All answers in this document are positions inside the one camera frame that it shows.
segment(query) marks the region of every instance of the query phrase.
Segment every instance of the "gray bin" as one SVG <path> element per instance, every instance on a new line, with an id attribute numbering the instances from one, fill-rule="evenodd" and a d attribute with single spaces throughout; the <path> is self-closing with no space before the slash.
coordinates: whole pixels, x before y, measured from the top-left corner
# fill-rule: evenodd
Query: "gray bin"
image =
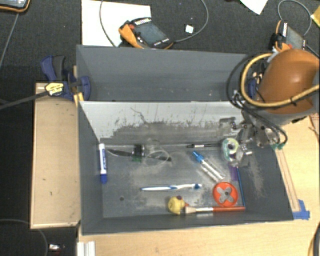
<path id="1" fill-rule="evenodd" d="M 186 145 L 217 143 L 201 153 L 228 172 L 219 143 L 236 131 L 221 132 L 220 120 L 240 111 L 226 101 L 225 86 L 243 54 L 77 47 L 78 76 L 89 76 L 90 101 L 78 108 L 81 227 L 84 235 L 198 228 L 292 220 L 277 158 L 269 147 L 252 146 L 239 169 L 245 212 L 175 216 L 169 197 L 181 195 L 193 206 L 213 206 L 214 183 L 201 172 Z M 236 87 L 239 71 L 231 85 Z M 107 153 L 108 182 L 100 183 L 98 144 L 132 150 L 157 140 L 172 162 L 144 164 Z M 159 184 L 202 183 L 197 191 L 141 192 Z"/>

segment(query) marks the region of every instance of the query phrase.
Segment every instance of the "blue marker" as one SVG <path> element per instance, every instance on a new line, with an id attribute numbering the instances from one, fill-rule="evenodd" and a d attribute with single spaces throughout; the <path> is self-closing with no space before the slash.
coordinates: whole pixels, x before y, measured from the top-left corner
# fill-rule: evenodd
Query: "blue marker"
<path id="1" fill-rule="evenodd" d="M 102 184 L 107 183 L 107 159 L 106 159 L 106 146 L 104 143 L 99 144 L 99 154 L 100 154 L 100 181 Z"/>

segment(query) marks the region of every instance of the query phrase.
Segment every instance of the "orange device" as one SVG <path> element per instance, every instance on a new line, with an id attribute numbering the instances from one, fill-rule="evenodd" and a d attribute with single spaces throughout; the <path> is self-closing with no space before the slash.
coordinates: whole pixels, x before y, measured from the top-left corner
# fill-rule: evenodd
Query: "orange device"
<path id="1" fill-rule="evenodd" d="M 0 0 L 0 10 L 22 13 L 28 9 L 30 0 Z"/>
<path id="2" fill-rule="evenodd" d="M 163 33 L 150 17 L 126 21 L 120 28 L 121 39 L 135 48 L 168 49 L 174 42 Z"/>
<path id="3" fill-rule="evenodd" d="M 283 52 L 290 49 L 304 50 L 306 41 L 304 38 L 292 29 L 287 22 L 280 20 L 275 28 L 275 33 L 272 34 L 269 49 L 274 47 L 278 52 Z"/>

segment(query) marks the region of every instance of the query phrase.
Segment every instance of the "black object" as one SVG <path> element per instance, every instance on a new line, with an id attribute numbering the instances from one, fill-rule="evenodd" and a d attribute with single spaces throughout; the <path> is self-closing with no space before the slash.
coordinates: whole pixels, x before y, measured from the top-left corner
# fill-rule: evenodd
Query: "black object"
<path id="1" fill-rule="evenodd" d="M 119 32 L 122 40 L 136 48 L 168 49 L 173 45 L 173 40 L 153 23 L 151 17 L 127 20 Z"/>
<path id="2" fill-rule="evenodd" d="M 287 22 L 280 20 L 276 33 L 271 35 L 268 49 L 272 50 L 275 47 L 282 50 L 283 44 L 288 45 L 290 48 L 304 50 L 306 42 L 302 35 L 290 27 Z"/>
<path id="3" fill-rule="evenodd" d="M 134 147 L 133 152 L 127 152 L 127 151 L 122 151 L 122 150 L 115 150 L 115 149 L 108 149 L 108 151 L 116 156 L 119 157 L 132 157 L 132 158 L 136 158 L 136 159 L 140 159 L 139 162 L 141 162 L 142 157 L 145 157 L 145 153 L 142 149 L 141 145 L 136 145 Z M 165 156 L 148 156 L 149 158 L 154 158 L 154 159 L 158 159 L 161 161 L 171 161 L 171 157 L 165 157 Z"/>

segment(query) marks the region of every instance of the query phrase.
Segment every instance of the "blue tape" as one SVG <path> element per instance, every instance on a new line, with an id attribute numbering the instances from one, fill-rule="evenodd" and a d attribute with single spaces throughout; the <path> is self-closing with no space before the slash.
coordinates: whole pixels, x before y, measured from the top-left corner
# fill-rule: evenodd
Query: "blue tape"
<path id="1" fill-rule="evenodd" d="M 310 211 L 306 210 L 304 201 L 298 199 L 299 205 L 300 205 L 300 211 L 295 211 L 292 213 L 293 218 L 295 220 L 306 220 L 308 221 L 310 219 Z"/>

